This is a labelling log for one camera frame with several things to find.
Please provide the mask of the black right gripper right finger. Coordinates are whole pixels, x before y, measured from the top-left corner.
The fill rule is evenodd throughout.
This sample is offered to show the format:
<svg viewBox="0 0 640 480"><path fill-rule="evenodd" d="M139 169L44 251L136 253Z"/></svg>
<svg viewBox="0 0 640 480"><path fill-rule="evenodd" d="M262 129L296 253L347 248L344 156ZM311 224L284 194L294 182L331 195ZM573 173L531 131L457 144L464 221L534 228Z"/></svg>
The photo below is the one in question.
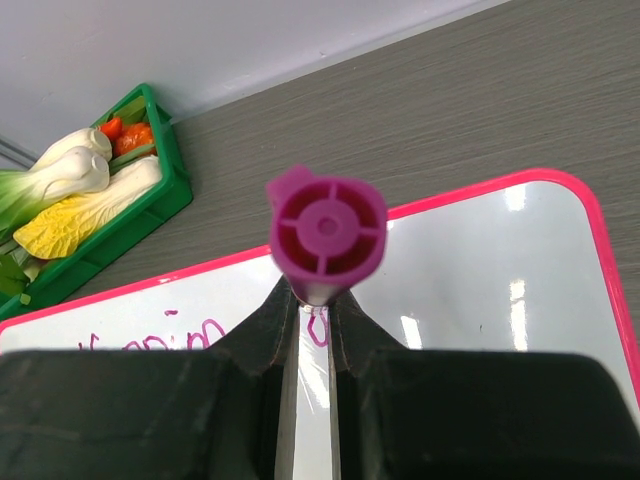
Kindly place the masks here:
<svg viewBox="0 0 640 480"><path fill-rule="evenodd" d="M337 478L638 477L638 430L596 360L412 350L350 293L329 321Z"/></svg>

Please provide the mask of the purple capped marker pen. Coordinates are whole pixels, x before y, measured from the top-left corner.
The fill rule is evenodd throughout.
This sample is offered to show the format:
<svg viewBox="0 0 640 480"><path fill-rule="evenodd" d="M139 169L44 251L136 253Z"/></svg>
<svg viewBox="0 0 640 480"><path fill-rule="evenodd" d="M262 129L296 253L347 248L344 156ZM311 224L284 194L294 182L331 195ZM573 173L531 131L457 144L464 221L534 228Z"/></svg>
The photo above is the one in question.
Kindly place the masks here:
<svg viewBox="0 0 640 480"><path fill-rule="evenodd" d="M382 263L388 209L371 184L296 165L267 183L266 196L271 254L301 302L328 305Z"/></svg>

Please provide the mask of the green scallion bunch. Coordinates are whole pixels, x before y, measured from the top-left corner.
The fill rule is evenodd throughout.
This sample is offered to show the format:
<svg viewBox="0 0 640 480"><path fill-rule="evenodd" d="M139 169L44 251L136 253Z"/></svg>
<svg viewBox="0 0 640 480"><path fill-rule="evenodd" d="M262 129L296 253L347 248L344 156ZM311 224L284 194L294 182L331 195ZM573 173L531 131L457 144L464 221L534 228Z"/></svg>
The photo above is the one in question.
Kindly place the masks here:
<svg viewBox="0 0 640 480"><path fill-rule="evenodd" d="M22 294L38 277L42 262L14 240L1 243L1 293L7 297Z"/></svg>

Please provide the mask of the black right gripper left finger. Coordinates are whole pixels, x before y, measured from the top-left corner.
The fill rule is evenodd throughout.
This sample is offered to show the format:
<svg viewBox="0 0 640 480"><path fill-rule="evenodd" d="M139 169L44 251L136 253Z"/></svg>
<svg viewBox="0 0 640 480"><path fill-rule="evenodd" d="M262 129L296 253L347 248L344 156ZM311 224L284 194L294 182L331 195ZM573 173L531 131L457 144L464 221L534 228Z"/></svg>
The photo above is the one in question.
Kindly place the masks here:
<svg viewBox="0 0 640 480"><path fill-rule="evenodd" d="M5 479L289 479L298 301L280 280L202 350L1 358Z"/></svg>

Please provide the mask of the green plastic vegetable tray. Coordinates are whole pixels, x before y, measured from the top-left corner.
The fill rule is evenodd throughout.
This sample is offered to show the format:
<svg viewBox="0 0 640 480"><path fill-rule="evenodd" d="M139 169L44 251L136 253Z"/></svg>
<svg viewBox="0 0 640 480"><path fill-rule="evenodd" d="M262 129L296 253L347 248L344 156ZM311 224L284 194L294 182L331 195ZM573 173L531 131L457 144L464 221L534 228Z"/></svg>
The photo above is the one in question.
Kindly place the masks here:
<svg viewBox="0 0 640 480"><path fill-rule="evenodd" d="M141 83L134 87L97 122L101 123L131 103L145 107L146 119L156 140L162 180L83 242L69 258L46 265L23 295L2 294L3 321L63 302L192 201L189 174L174 135L171 115L157 104L150 85Z"/></svg>

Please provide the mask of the yellow white napa cabbage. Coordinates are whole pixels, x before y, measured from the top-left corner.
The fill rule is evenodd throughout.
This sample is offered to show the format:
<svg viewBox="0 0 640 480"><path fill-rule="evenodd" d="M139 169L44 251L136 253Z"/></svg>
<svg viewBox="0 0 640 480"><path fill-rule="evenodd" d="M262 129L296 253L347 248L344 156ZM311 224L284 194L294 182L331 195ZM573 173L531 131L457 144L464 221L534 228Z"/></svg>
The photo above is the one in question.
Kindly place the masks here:
<svg viewBox="0 0 640 480"><path fill-rule="evenodd" d="M111 177L100 192L70 196L16 230L13 239L38 259L66 258L162 179L159 158L143 157Z"/></svg>

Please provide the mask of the pink framed whiteboard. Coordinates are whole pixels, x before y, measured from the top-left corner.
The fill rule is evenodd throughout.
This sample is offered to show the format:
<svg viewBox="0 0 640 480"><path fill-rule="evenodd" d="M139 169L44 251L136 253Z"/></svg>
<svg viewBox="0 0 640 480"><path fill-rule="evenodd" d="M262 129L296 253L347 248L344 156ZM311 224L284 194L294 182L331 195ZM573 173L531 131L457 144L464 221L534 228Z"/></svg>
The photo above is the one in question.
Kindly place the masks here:
<svg viewBox="0 0 640 480"><path fill-rule="evenodd" d="M1 358L32 350L202 350L280 280L288 282L268 244L6 320ZM395 208L371 276L324 306L293 292L289 479L339 479L329 309L344 293L412 350L592 358L616 382L639 433L639 352L624 289L598 200L569 174L527 170Z"/></svg>

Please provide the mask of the orange red toy vegetable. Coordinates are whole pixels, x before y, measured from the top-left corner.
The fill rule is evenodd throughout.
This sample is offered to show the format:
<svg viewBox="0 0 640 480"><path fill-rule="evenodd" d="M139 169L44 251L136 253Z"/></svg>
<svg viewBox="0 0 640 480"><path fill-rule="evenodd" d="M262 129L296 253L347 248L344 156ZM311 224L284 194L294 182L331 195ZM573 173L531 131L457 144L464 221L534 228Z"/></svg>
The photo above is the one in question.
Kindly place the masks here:
<svg viewBox="0 0 640 480"><path fill-rule="evenodd" d="M110 140L114 157L154 143L151 126L145 122L125 124L120 117L113 117L99 126L98 130Z"/></svg>

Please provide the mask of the green bok choy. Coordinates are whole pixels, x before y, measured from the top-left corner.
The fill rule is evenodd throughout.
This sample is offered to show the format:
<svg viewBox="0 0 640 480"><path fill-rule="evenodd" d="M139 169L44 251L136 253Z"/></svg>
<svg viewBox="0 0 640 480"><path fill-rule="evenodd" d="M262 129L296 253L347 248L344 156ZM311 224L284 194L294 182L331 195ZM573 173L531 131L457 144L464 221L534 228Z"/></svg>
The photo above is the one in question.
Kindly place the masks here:
<svg viewBox="0 0 640 480"><path fill-rule="evenodd" d="M51 145L27 171L1 172L1 240L56 202L104 190L112 145L96 128L75 131Z"/></svg>

